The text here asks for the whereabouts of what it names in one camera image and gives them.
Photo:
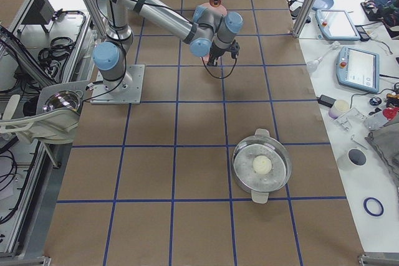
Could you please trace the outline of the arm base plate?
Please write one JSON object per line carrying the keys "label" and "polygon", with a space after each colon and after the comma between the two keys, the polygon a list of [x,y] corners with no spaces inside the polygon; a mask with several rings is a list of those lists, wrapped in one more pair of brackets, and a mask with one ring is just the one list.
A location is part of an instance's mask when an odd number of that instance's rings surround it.
{"label": "arm base plate", "polygon": [[100,72],[96,81],[100,84],[94,85],[90,103],[93,105],[124,105],[140,104],[142,97],[143,79],[145,66],[128,65],[122,82],[104,81]]}

